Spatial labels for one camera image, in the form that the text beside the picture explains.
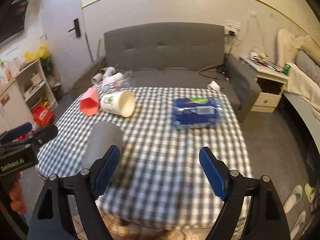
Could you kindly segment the operator left hand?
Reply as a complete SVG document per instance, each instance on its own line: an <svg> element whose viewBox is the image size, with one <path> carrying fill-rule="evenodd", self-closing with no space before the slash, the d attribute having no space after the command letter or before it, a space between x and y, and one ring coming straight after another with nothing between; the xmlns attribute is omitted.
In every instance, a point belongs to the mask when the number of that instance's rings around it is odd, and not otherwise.
<svg viewBox="0 0 320 240"><path fill-rule="evenodd" d="M16 181L12 186L9 196L11 198L10 207L13 211L17 212L19 215L23 216L27 213L27 208L23 199L22 185L20 183L22 173L16 174Z"/></svg>

